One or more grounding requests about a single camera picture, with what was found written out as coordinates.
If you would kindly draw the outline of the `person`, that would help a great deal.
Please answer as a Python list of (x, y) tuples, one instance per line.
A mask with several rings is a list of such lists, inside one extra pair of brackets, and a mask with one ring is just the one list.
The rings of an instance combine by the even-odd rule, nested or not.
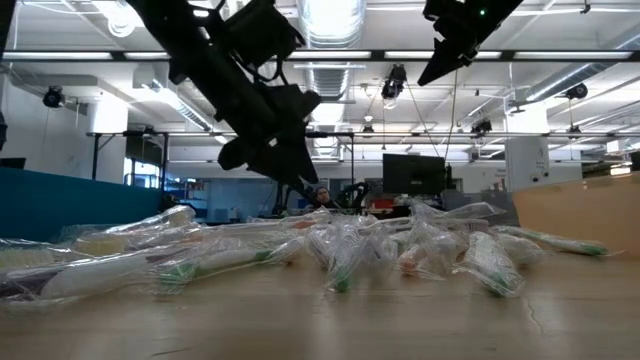
[(339, 209), (340, 206), (331, 198), (326, 187), (319, 187), (314, 191), (314, 200), (310, 204), (312, 209), (324, 207), (326, 209)]

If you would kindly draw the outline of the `black overhead crossbar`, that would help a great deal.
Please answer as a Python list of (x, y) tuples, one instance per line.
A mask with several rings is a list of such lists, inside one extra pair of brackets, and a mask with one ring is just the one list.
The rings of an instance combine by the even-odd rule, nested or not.
[[(428, 50), (302, 50), (294, 51), (294, 62), (426, 62), (434, 55)], [(163, 62), (164, 51), (6, 51), (9, 62)], [(474, 62), (598, 62), (640, 63), (640, 50), (502, 50), (480, 51)]]

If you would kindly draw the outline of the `teal plastic bin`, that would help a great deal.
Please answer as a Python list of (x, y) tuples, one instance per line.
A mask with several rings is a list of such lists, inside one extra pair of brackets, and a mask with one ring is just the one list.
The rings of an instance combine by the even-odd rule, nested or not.
[(124, 224), (155, 215), (161, 192), (0, 168), (0, 238), (47, 241), (77, 224)]

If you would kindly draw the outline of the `purple white wrapped toothbrush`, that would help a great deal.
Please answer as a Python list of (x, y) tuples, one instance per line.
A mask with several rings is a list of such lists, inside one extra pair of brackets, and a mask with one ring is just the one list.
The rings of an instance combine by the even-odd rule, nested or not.
[(177, 253), (179, 250), (160, 247), (12, 270), (0, 281), (0, 300), (58, 300), (104, 292), (125, 285), (134, 275)]
[(398, 257), (398, 243), (385, 230), (374, 230), (367, 236), (367, 268), (375, 280), (385, 279)]
[(235, 237), (275, 238), (294, 237), (297, 229), (287, 228), (277, 223), (244, 223), (200, 227), (199, 234), (204, 239), (222, 239)]

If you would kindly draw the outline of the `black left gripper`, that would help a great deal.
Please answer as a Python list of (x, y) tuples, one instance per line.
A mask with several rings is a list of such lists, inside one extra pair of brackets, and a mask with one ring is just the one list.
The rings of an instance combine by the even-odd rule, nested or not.
[(295, 84), (257, 83), (251, 94), (236, 96), (218, 108), (215, 119), (226, 121), (236, 138), (222, 148), (218, 163), (225, 170), (248, 165), (253, 172), (303, 190), (317, 184), (316, 169), (306, 149), (306, 118), (321, 103), (314, 91)]

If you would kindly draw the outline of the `black computer monitor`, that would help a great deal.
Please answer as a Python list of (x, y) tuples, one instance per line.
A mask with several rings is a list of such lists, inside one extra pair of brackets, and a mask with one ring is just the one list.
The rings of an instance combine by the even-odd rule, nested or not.
[(442, 157), (384, 154), (382, 166), (385, 193), (436, 196), (445, 189)]

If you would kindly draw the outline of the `silver round ventilation duct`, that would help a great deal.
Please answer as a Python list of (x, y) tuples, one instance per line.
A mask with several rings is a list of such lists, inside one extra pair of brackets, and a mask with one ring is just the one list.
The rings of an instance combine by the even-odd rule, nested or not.
[[(640, 50), (640, 23), (605, 44), (607, 49)], [(524, 101), (535, 103), (565, 90), (616, 65), (616, 62), (588, 62), (570, 64), (564, 69), (548, 76), (530, 87), (524, 95)]]
[[(299, 25), (309, 49), (355, 48), (365, 22), (367, 0), (296, 0)], [(330, 101), (347, 93), (351, 69), (346, 62), (305, 65), (308, 88)]]

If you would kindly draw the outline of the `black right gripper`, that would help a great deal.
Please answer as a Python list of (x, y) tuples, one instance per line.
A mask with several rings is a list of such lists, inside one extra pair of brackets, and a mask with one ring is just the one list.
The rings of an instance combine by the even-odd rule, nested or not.
[(524, 0), (426, 0), (423, 16), (441, 38), (417, 80), (427, 85), (475, 58), (475, 50)]

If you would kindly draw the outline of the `orange translucent plastic bin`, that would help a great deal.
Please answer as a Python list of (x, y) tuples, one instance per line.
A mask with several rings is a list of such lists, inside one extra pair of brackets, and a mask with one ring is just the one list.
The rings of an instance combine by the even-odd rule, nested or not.
[(533, 187), (512, 199), (525, 228), (600, 242), (640, 260), (640, 172)]

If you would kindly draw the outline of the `black metal rack frame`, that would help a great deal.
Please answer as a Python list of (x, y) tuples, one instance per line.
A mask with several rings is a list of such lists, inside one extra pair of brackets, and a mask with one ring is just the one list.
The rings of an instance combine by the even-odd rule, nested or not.
[[(92, 171), (91, 171), (92, 180), (97, 179), (97, 169), (98, 169), (100, 151), (115, 137), (140, 138), (140, 139), (160, 137), (162, 139), (162, 142), (161, 142), (161, 162), (159, 164), (159, 169), (160, 169), (159, 189), (161, 190), (162, 193), (164, 193), (165, 183), (166, 183), (166, 171), (167, 171), (168, 164), (170, 162), (169, 145), (172, 137), (215, 138), (217, 136), (235, 137), (236, 134), (233, 132), (157, 132), (152, 130), (126, 130), (124, 132), (115, 132), (115, 133), (88, 132), (87, 136), (93, 138)], [(312, 132), (305, 133), (305, 137), (307, 139), (321, 139), (321, 138), (334, 137), (337, 140), (339, 140), (341, 137), (347, 137), (349, 139), (349, 142), (347, 144), (347, 149), (351, 152), (354, 151), (355, 136), (356, 134), (354, 132), (312, 131)]]

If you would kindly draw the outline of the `white ceiling air duct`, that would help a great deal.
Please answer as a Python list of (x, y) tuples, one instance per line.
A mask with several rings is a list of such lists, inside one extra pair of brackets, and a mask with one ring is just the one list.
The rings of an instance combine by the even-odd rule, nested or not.
[(133, 72), (133, 85), (145, 89), (151, 101), (170, 106), (201, 130), (211, 132), (214, 129), (207, 118), (178, 94), (178, 87), (169, 80), (168, 64), (139, 64)]

